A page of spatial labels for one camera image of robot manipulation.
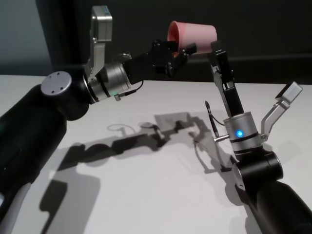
cable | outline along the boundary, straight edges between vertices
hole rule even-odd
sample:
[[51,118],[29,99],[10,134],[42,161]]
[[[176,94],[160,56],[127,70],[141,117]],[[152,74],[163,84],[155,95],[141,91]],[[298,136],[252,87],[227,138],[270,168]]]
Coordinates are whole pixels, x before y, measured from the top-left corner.
[[142,83],[140,84],[140,86],[137,89],[134,89],[134,90],[131,90],[131,91],[119,94],[119,96],[123,97],[123,96],[128,96],[130,94],[134,94],[137,90],[139,90],[143,86],[143,83],[144,83],[144,81],[142,80]]
[[221,123],[221,122],[219,122],[215,117],[214,117],[214,115],[213,114],[211,114],[212,116],[213,116],[213,118],[214,118],[214,120],[218,123],[218,124],[220,124],[220,125],[222,125],[222,126],[224,126],[224,124],[223,123]]

